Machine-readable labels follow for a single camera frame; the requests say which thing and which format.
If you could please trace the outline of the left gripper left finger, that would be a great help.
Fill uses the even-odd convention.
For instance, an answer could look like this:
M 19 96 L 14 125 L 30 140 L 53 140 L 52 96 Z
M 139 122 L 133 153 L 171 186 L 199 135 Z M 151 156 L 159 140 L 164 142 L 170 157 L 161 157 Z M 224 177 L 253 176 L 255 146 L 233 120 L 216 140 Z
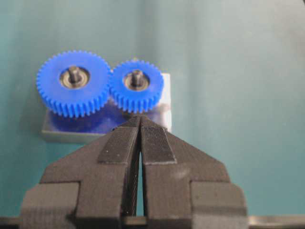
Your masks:
M 22 229 L 119 229 L 133 213 L 139 116 L 46 167 L 23 199 Z

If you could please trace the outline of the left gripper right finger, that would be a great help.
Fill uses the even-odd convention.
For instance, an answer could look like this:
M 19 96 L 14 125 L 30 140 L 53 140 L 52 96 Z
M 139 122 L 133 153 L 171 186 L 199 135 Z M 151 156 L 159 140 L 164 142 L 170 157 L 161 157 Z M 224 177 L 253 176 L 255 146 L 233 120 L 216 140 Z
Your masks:
M 246 229 L 243 191 L 223 163 L 141 118 L 144 208 L 150 229 Z

